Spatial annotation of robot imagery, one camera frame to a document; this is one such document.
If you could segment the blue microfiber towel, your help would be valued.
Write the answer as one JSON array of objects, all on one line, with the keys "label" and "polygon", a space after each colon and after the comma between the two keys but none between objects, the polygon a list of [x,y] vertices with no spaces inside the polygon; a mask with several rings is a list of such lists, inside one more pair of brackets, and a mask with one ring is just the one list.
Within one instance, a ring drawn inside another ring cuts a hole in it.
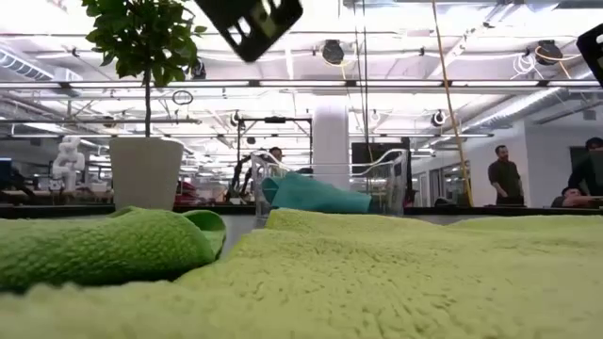
[{"label": "blue microfiber towel", "polygon": [[371,204],[371,197],[367,194],[343,190],[297,172],[266,178],[261,183],[261,189],[272,208],[365,214]]}]

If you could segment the black metal frame rig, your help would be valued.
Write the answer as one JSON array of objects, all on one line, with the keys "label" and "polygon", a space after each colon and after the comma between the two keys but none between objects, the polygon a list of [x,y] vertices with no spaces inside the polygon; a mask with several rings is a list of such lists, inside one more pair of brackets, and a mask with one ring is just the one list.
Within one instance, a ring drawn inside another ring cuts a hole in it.
[{"label": "black metal frame rig", "polygon": [[[234,118],[234,121],[236,122],[236,141],[237,141],[236,156],[237,156],[237,159],[240,159],[240,151],[241,151],[240,142],[241,142],[242,137],[244,136],[244,133],[242,130],[242,125],[244,123],[250,122],[251,125],[249,126],[249,129],[252,129],[258,122],[263,122],[263,123],[268,123],[268,124],[284,124],[286,122],[293,122],[303,131],[305,136],[309,139],[309,163],[313,164],[313,162],[314,162],[314,159],[313,159],[314,125],[313,125],[313,122],[314,121],[312,118],[290,118],[290,117],[269,116],[269,117],[265,117],[265,118]],[[300,127],[301,121],[308,123],[309,131],[305,131]]]}]

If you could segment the green microfiber towel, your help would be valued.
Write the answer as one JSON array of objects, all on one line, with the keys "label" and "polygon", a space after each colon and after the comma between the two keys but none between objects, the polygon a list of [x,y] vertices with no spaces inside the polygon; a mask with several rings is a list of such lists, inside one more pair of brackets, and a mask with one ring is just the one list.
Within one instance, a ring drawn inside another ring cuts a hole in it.
[{"label": "green microfiber towel", "polygon": [[0,219],[0,291],[171,280],[215,262],[226,238],[208,210],[126,207],[103,218]]}]

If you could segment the green leafy plant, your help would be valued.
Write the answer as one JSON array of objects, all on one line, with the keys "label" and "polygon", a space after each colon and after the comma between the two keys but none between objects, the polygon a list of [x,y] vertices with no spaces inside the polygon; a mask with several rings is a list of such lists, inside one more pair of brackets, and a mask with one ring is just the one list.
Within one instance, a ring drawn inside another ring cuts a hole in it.
[{"label": "green leafy plant", "polygon": [[186,79],[199,64],[194,39],[206,28],[195,24],[188,0],[81,0],[94,20],[86,40],[113,63],[119,78],[140,77],[144,87],[145,136],[152,131],[151,86]]}]

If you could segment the grey door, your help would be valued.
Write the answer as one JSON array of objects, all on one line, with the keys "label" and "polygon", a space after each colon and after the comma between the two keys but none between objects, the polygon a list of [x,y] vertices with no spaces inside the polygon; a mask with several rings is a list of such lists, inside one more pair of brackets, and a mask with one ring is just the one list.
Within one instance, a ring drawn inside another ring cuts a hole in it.
[{"label": "grey door", "polygon": [[587,172],[587,160],[588,152],[584,148],[570,148],[570,161],[572,168],[571,174],[568,179],[568,185],[570,187],[582,188],[584,186]]}]

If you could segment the yellow-green microfiber towel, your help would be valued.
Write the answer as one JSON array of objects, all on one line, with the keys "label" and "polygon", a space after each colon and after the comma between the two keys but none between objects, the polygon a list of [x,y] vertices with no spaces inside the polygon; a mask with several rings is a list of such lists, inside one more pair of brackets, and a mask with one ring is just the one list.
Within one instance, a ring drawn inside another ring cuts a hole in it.
[{"label": "yellow-green microfiber towel", "polygon": [[603,339],[603,217],[279,210],[174,282],[0,297],[0,339]]}]

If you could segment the red background equipment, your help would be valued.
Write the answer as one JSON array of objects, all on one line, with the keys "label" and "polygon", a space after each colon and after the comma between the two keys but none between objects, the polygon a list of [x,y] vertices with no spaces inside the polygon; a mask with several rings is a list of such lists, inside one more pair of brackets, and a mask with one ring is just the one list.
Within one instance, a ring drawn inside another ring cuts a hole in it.
[{"label": "red background equipment", "polygon": [[177,183],[174,204],[194,205],[198,202],[199,196],[197,195],[197,188],[191,183],[179,181]]}]

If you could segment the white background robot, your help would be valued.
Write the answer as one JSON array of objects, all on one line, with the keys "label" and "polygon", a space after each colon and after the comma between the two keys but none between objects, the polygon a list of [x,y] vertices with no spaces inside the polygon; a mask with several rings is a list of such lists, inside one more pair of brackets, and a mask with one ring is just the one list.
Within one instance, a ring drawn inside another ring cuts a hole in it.
[{"label": "white background robot", "polygon": [[52,183],[62,184],[66,191],[76,190],[77,173],[85,168],[85,156],[78,151],[79,137],[64,137],[52,165]]}]

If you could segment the white plant pot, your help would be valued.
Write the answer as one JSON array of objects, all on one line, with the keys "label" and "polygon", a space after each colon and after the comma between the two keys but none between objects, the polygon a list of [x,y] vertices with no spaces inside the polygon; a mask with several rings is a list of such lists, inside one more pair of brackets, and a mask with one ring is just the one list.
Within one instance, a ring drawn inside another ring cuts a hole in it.
[{"label": "white plant pot", "polygon": [[109,141],[113,201],[128,206],[172,210],[184,145],[157,137],[117,137]]}]

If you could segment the white building column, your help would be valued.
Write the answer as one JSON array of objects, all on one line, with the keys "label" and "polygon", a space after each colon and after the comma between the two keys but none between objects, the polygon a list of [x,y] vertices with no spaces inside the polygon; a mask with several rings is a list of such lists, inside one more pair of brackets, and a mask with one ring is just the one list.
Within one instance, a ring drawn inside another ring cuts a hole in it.
[{"label": "white building column", "polygon": [[343,190],[350,189],[349,114],[343,98],[320,97],[313,114],[315,177]]}]

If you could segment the clear plastic bin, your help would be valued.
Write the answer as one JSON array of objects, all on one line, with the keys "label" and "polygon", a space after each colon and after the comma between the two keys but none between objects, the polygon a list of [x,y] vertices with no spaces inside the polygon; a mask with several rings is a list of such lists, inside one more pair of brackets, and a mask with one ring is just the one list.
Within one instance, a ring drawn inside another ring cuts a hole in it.
[{"label": "clear plastic bin", "polygon": [[[255,201],[255,216],[260,221],[265,221],[270,212],[276,209],[272,208],[262,193],[261,183],[269,177],[283,177],[289,172],[309,176],[315,180],[314,163],[305,164],[296,169],[282,162],[270,162],[269,153],[255,152],[251,154],[252,160],[252,178],[253,178],[253,197]],[[404,177],[394,176],[390,171],[390,176],[386,179],[353,178],[350,170],[350,189],[371,197],[369,211],[366,214],[377,214],[386,216],[400,216],[404,213],[406,190],[408,181]]]}]

